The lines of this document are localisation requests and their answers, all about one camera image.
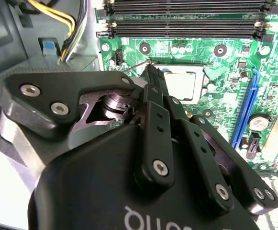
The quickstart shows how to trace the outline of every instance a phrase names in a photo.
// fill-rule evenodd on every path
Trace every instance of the black wire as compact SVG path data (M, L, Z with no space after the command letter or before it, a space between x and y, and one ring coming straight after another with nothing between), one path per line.
M78 32L78 28L79 28L79 25L82 23L82 20L84 18L84 15L82 15L82 9L83 9L83 1L85 0L80 0L80 4L79 4L79 14L78 14L78 19L77 19L77 23L76 23L76 26L75 26L75 30L73 32L73 34L71 35L71 37L67 38L64 42L63 42L63 45L62 45L62 52L68 48L68 46L73 42L74 40L74 37L75 35L77 34Z
M6 2L7 2L9 5L11 5L12 7L15 7L15 6L17 5L16 1L14 1L14 0L6 0ZM40 3L44 4L44 5L47 6L47 7L52 8L52 7L54 7L58 2L59 2L59 0L50 0L49 3L47 3L47 4L44 4L44 3L42 3L42 2L40 2ZM20 8L20 10L21 10L21 12L22 12L23 14L40 14L40 12L37 11L37 10L30 10L30 9L28 9L28 8L27 8L27 3L25 3L25 2L22 2L21 4L19 4L19 8Z

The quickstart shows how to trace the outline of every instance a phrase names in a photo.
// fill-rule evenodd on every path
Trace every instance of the ram slot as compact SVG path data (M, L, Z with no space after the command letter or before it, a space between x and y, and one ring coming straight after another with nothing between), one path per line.
M264 4L180 4L114 7L114 15L163 15L163 14L206 14L206 13L260 13Z
M114 34L114 37L159 37L159 38L235 38L235 39L252 39L252 34L243 34L243 31L237 31L231 33L231 31L220 31L220 32L208 32L202 30L193 30L193 31L173 31L173 32L161 32L156 31L120 31Z
M115 0L115 6L136 5L174 5L174 4L206 4L206 3L274 3L274 0Z
M202 30L253 30L256 20L196 20L196 21L117 21L119 30L163 30L163 29L202 29Z
M233 148L239 147L243 137L243 133L246 130L249 116L252 112L254 103L257 98L258 90L259 90L259 86L258 86L259 77L260 77L260 73L258 72L258 70L254 69L254 74L250 83L248 84L245 97L241 106L241 110L237 119L237 123L233 132L233 137L231 142Z

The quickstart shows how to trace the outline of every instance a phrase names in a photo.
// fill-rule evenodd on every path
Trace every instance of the green circuit board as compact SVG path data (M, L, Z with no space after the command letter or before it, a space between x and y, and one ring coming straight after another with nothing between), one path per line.
M268 17L271 22L278 23L278 15ZM231 141L237 124L238 115L244 100L245 92L253 75L253 68L260 72L259 92L252 114L264 113L271 117L271 125L260 132L260 147L263 148L270 131L278 117L278 32L272 43L261 43L249 39L209 39L209 38L101 38L100 47L108 45L109 49L101 51L104 70L126 70L146 60L167 64L202 64L204 72L215 85L212 91L203 95L198 104L184 105L191 114L203 114L206 110L213 112L207 118L221 135ZM139 51L142 42L151 47L150 53L144 55ZM217 57L213 51L217 45L225 45L227 53L224 57ZM183 54L172 52L171 48L184 46ZM110 60L116 50L121 49L123 63L120 66L111 65ZM130 77L139 77L145 65L138 66L127 74ZM247 82L239 79L240 73L246 71L249 77ZM250 135L247 129L244 137ZM256 170L278 173L278 154L267 161L263 156L254 160L245 160Z

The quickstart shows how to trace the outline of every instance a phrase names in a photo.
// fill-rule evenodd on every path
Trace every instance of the capacitor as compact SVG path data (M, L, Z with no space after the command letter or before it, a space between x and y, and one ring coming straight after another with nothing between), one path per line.
M259 50L259 53L263 56L268 55L271 51L271 48L269 46L264 46Z
M248 82L248 75L245 71L240 73L241 82Z
M184 54L186 52L186 47L184 45L181 45L181 46L179 46L178 51L180 54Z
M248 148L248 142L245 137L242 137L241 143L240 143L240 149L246 149Z
M110 66L115 66L115 61L114 61L113 59L110 59L110 60L109 60L109 65L110 65Z
M261 164L260 167L259 167L261 170L265 170L267 169L267 166L265 164Z
M186 47L186 51L187 51L188 53L191 53L191 52L193 51L193 49L194 49L194 47L193 47L192 45L188 45L188 46Z
M253 114L249 117L248 128L255 132L261 132L269 127L271 117L268 114Z
M108 43L104 43L101 45L101 49L102 49L102 51L108 52L110 49L110 46Z
M214 91L216 89L216 87L213 83L210 83L210 84L208 84L207 89L208 89L208 91Z
M172 46L171 47L171 53L176 54L178 52L178 46Z

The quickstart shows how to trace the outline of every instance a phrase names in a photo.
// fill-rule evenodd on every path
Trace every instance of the black ram slot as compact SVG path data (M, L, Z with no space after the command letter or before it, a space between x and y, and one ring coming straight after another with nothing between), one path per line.
M244 20L159 20L159 19L153 19L153 20L136 20L136 21L114 21L117 25L137 25L137 24L255 24L257 21L264 21L264 19L257 19L257 20L251 20L251 19L244 19Z
M119 21L116 22L117 30L163 30L163 29L209 29L209 30L227 30L227 29L240 29L240 30L252 30L256 20L196 20L196 21Z
M229 3L229 4L214 4L214 3L207 3L207 4L178 4L178 5L140 5L140 6L113 6L113 10L117 11L137 11L137 10L144 10L144 11L176 11L176 10L183 10L183 9L238 9L238 8L260 8L263 6L264 3Z
M254 25L118 25L117 30L253 30Z
M235 38L235 39L251 39L252 35L248 34L200 34L201 31L196 31L196 33L193 34L143 34L143 33L137 33L137 34L128 34L128 33L117 33L115 36L118 37L168 37L168 38Z
M230 6L230 8L220 6L200 6L197 8L183 7L181 9L155 9L149 10L146 8L132 9L132 10L114 10L113 15L167 15L167 14L231 14L231 13L261 13L261 6L259 7L247 7L247 6Z
M273 3L273 0L115 0L114 6L136 5L174 5L174 4L206 4L206 3Z
M197 29L193 29L193 30L119 30L117 29L116 34L142 34L142 36L144 35L149 35L149 34L155 34L155 35L172 35L172 34L176 34L176 35L192 35L192 34L196 34L197 32L199 32L200 34L212 34L212 35L239 35L239 34L244 34L244 35L252 35L254 33L254 30L197 30Z

